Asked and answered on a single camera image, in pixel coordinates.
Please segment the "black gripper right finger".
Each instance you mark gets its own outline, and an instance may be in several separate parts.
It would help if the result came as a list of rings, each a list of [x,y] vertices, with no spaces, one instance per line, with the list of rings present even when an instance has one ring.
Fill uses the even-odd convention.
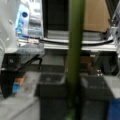
[[[106,120],[109,101],[113,98],[105,79],[97,76],[80,78],[81,120]]]

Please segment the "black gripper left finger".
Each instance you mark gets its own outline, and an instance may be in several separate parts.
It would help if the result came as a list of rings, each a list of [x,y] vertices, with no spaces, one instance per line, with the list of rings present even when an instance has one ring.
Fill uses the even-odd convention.
[[[40,98],[40,120],[64,120],[66,81],[62,73],[42,73],[36,90]]]

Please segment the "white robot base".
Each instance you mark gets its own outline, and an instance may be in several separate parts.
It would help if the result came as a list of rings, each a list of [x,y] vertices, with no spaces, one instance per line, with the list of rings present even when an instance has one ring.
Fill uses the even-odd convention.
[[[0,45],[5,53],[18,49],[15,23],[20,0],[0,0]]]

